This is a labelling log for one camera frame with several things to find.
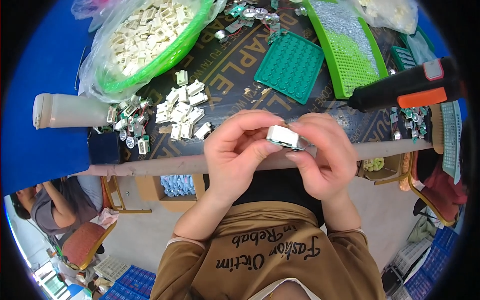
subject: red chair cushion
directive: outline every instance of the red chair cushion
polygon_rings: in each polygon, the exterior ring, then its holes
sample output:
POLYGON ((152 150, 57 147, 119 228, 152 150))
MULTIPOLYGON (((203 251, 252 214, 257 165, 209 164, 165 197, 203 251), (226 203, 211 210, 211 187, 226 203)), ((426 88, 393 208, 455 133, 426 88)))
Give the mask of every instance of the red chair cushion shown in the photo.
POLYGON ((421 193, 445 220, 454 221, 458 213, 458 205, 467 202, 467 195, 462 190, 462 181, 454 184, 453 178, 442 170, 442 157, 424 185, 421 193))
POLYGON ((81 266, 87 259, 88 252, 102 238, 105 231, 105 228, 99 224, 92 222, 83 223, 63 244, 63 255, 71 263, 81 266))

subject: hand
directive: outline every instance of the hand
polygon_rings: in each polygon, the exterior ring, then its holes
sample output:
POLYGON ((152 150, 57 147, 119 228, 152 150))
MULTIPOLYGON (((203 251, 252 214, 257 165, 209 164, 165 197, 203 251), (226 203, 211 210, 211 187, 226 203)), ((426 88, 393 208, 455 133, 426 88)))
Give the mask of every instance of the hand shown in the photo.
POLYGON ((43 189, 43 183, 37 184, 35 187, 36 192, 39 192, 41 189, 43 189))
POLYGON ((316 158, 306 151, 287 152, 312 197, 329 201, 346 192, 357 171, 358 153, 338 123, 328 114, 308 113, 288 127, 317 147, 316 158))
POLYGON ((268 127, 284 120, 264 110, 242 110, 206 139, 205 158, 210 192, 225 202, 234 202, 250 186, 253 173, 269 154, 282 150, 265 139, 268 127))

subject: white plastic crate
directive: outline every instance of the white plastic crate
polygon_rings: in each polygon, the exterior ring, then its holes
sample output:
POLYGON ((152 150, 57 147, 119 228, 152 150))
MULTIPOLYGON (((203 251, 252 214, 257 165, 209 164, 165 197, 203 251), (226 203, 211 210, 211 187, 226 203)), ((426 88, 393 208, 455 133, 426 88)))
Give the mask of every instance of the white plastic crate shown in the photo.
POLYGON ((126 264, 113 256, 108 256, 99 264, 93 267, 98 276, 115 282, 123 273, 125 273, 132 265, 126 264))
POLYGON ((412 300, 404 286, 401 286, 391 297, 392 300, 412 300))
POLYGON ((409 243, 398 251, 392 263, 397 266, 402 276, 408 272, 410 267, 412 267, 416 260, 420 258, 423 252, 430 247, 431 243, 432 242, 427 239, 422 239, 416 243, 409 243))

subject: brown t-shirt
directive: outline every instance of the brown t-shirt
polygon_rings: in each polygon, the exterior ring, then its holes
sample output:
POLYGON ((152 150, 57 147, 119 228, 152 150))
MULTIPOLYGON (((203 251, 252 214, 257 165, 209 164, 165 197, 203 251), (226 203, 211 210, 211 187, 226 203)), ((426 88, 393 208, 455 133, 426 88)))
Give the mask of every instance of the brown t-shirt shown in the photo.
POLYGON ((386 298, 361 229, 327 236, 308 209, 265 201, 230 208, 206 245, 171 240, 150 299, 248 299, 289 277, 322 300, 386 298))

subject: light blue plastic part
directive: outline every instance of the light blue plastic part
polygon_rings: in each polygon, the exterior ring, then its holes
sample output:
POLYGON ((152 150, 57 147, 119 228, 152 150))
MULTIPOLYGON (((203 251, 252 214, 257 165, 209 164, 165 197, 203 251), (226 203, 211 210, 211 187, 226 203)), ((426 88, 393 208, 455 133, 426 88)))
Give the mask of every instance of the light blue plastic part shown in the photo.
POLYGON ((460 135, 462 133, 462 115, 458 101, 441 103, 444 123, 444 159, 442 169, 454 179, 460 181, 460 135))
POLYGON ((195 195, 191 175, 160 176, 160 184, 165 188, 168 197, 195 195))

